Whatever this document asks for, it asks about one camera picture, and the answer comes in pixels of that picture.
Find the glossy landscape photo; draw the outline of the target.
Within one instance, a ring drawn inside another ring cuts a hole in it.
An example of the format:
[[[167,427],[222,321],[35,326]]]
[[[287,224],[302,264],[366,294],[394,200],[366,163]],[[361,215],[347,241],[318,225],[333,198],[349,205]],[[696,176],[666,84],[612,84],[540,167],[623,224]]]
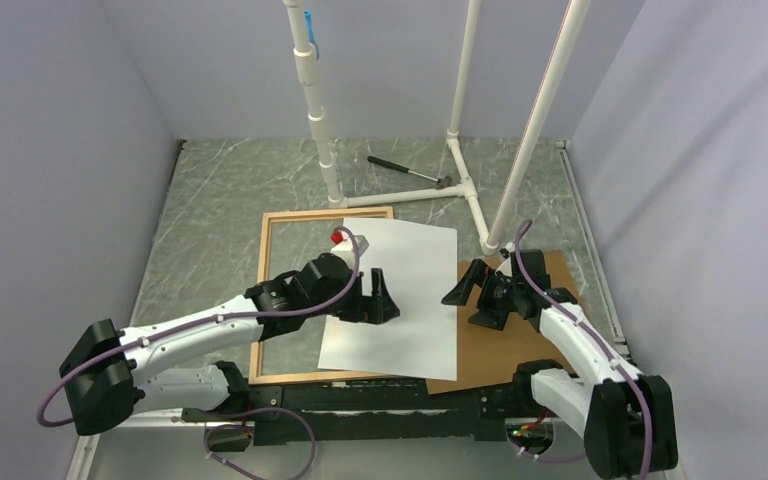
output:
[[[383,270],[400,316],[382,325],[328,316],[318,367],[454,381],[457,309],[441,303],[458,282],[457,231],[396,219],[348,218],[369,248],[360,259],[364,285]]]

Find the clear acrylic glazing sheet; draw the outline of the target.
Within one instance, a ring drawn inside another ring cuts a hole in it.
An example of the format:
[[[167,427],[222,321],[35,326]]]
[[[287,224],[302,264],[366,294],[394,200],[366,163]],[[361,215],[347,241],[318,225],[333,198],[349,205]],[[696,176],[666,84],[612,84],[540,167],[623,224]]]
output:
[[[331,235],[343,224],[341,218],[312,218],[269,222],[265,278],[281,278],[284,284],[307,263],[327,253],[334,246]],[[321,344],[326,317],[308,318],[296,331],[270,338],[260,344],[260,376],[308,374],[320,370]]]

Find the wooden picture frame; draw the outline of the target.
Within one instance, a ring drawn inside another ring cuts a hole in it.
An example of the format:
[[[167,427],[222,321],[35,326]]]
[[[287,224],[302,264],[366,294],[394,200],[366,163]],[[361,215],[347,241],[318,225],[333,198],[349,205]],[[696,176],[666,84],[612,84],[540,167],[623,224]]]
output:
[[[357,278],[363,279],[358,271],[356,259],[348,266],[342,259],[330,253],[323,253],[306,264],[304,269],[292,275],[286,285],[281,278],[265,278],[265,260],[268,246],[269,222],[286,218],[301,220],[312,218],[376,218],[392,219],[391,207],[339,208],[334,210],[309,210],[273,212],[263,215],[257,285],[248,289],[245,296],[257,307],[266,311],[293,313],[287,319],[268,320],[265,331],[267,338],[290,333],[300,328],[305,320],[313,316],[328,314],[337,318],[339,302],[349,292]]]

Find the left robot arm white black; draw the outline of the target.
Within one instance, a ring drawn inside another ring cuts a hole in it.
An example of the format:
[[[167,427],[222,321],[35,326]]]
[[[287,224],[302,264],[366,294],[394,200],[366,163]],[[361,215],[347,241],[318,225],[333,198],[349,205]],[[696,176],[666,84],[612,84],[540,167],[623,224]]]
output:
[[[299,270],[248,288],[224,304],[147,327],[116,328],[109,319],[88,326],[59,368],[80,436],[106,432],[132,415],[192,408],[224,420],[251,405],[246,377],[235,363],[217,361],[188,368],[186,362],[238,344],[264,342],[298,331],[320,315],[381,325],[400,315],[384,272],[364,273],[332,253]]]

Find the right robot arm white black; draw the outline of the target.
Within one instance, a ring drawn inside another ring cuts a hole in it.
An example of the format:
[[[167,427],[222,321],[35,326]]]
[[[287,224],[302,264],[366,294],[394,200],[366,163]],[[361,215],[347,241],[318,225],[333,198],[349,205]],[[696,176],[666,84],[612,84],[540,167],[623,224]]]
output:
[[[540,250],[507,249],[497,267],[473,260],[442,304],[472,306],[474,326],[501,330],[516,314],[562,354],[517,365],[508,386],[483,390],[489,418],[560,418],[581,438],[602,479],[674,469],[679,461],[672,391],[623,358],[587,319],[576,296],[554,284]]]

